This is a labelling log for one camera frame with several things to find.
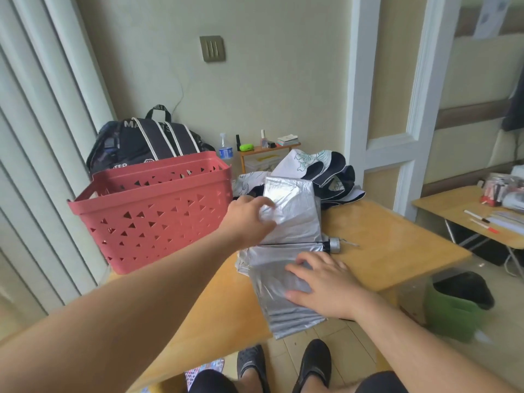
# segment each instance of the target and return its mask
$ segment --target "small wooden shelf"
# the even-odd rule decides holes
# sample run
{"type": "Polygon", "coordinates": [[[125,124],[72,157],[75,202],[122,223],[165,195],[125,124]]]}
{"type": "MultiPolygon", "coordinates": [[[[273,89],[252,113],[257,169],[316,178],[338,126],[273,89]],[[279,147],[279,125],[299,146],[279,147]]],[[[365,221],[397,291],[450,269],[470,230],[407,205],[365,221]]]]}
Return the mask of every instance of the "small wooden shelf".
{"type": "Polygon", "coordinates": [[[245,156],[252,156],[253,154],[266,153],[268,151],[281,150],[281,149],[289,149],[289,151],[291,151],[293,148],[298,147],[300,145],[302,145],[302,144],[300,142],[298,142],[297,144],[293,144],[293,145],[286,145],[286,146],[279,146],[279,145],[277,145],[277,147],[275,147],[275,148],[264,148],[264,149],[262,147],[260,147],[260,146],[255,146],[254,150],[239,151],[240,161],[242,163],[242,173],[243,174],[246,173],[246,165],[245,165],[245,162],[244,162],[244,157],[245,156]]]}

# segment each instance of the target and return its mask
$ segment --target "black backpack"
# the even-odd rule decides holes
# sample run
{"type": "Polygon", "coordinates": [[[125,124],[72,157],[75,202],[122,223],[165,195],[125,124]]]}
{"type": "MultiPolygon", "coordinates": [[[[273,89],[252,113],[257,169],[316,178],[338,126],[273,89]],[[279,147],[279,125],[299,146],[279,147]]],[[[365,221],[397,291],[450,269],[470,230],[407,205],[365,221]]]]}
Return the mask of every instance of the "black backpack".
{"type": "Polygon", "coordinates": [[[164,105],[156,105],[146,118],[109,121],[100,130],[85,164],[89,174],[201,151],[215,151],[187,126],[171,121],[164,105]],[[152,119],[153,110],[166,113],[164,122],[152,119]]]}

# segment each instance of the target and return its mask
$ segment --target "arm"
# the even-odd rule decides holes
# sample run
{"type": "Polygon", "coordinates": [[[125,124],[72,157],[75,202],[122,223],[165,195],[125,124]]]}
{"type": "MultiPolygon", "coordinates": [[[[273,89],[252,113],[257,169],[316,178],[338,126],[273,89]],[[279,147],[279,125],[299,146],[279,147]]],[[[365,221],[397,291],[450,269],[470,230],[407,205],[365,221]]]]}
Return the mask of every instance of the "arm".
{"type": "Polygon", "coordinates": [[[288,291],[286,297],[326,317],[357,321],[411,393],[517,393],[361,287],[343,262],[322,252],[305,252],[297,263],[288,270],[307,281],[312,292],[288,291]],[[304,261],[313,270],[298,265],[304,261]]]}
{"type": "Polygon", "coordinates": [[[158,356],[220,265],[275,227],[242,196],[218,230],[81,297],[0,347],[0,391],[125,392],[158,356]]]}

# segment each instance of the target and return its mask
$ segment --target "black pants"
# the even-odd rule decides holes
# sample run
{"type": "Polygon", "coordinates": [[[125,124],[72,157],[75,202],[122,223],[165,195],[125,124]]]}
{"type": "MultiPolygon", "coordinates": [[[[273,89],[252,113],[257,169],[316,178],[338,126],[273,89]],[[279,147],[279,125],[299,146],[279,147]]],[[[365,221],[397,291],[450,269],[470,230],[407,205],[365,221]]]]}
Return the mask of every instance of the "black pants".
{"type": "MultiPolygon", "coordinates": [[[[196,376],[189,393],[238,393],[238,391],[234,383],[220,372],[204,370],[196,376]]],[[[384,371],[364,379],[356,393],[408,393],[408,391],[393,371],[384,371]]]]}

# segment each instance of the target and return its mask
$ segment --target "black shoe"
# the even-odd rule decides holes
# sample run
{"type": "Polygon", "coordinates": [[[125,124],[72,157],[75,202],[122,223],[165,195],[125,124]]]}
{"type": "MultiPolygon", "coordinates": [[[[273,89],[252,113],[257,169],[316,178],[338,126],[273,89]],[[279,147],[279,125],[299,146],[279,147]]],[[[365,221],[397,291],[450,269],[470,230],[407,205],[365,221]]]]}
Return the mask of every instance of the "black shoe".
{"type": "Polygon", "coordinates": [[[320,339],[313,339],[308,347],[305,348],[297,383],[295,383],[292,393],[300,393],[305,381],[311,374],[317,375],[322,380],[322,383],[324,383],[324,386],[329,387],[329,381],[331,379],[331,354],[328,346],[320,339]]]}
{"type": "Polygon", "coordinates": [[[261,345],[248,347],[239,352],[236,358],[236,372],[239,379],[248,368],[254,368],[257,371],[262,384],[262,392],[270,393],[269,383],[267,383],[266,359],[261,345]]]}

